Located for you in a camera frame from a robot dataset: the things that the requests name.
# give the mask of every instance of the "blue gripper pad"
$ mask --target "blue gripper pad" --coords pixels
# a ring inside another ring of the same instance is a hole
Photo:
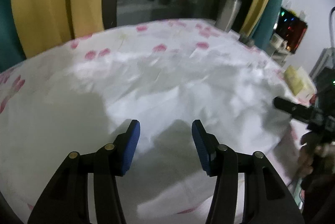
[[[125,133],[119,134],[114,145],[121,160],[120,174],[123,176],[130,169],[138,139],[140,138],[140,122],[132,120]]]
[[[216,147],[219,142],[214,135],[208,134],[201,121],[195,120],[192,123],[192,137],[198,152],[202,169],[208,176],[214,176],[213,162],[216,159]]]

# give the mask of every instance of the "human hand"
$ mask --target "human hand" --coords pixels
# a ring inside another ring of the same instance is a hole
[[[325,184],[332,179],[335,166],[335,145],[320,144],[321,137],[314,132],[309,132],[301,138],[303,147],[298,158],[298,175],[302,178],[313,172],[314,156],[322,158],[320,166],[317,166],[318,174],[313,177],[312,188]]]

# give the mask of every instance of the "wrinkled fabric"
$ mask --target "wrinkled fabric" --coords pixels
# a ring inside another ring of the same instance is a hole
[[[186,221],[177,213],[204,208],[215,186],[192,122],[237,152],[271,151],[289,125],[272,100],[292,98],[279,71],[200,20],[117,28],[46,51],[0,75],[0,189],[26,222],[69,152],[95,152],[137,119],[131,168],[117,178],[127,223]]]

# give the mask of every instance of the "white wall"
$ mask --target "white wall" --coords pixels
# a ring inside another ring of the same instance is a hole
[[[328,28],[329,11],[335,6],[335,0],[287,0],[292,2],[291,9],[298,15],[300,11],[307,14],[307,32],[296,53],[287,59],[288,65],[302,66],[309,73],[321,51],[330,47]]]

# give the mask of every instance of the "cable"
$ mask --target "cable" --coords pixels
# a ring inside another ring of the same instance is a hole
[[[335,7],[333,7],[329,13],[329,33],[330,33],[330,44],[332,47],[332,58],[333,58],[333,69],[335,69],[335,49],[334,49],[334,32],[333,32],[333,13]]]

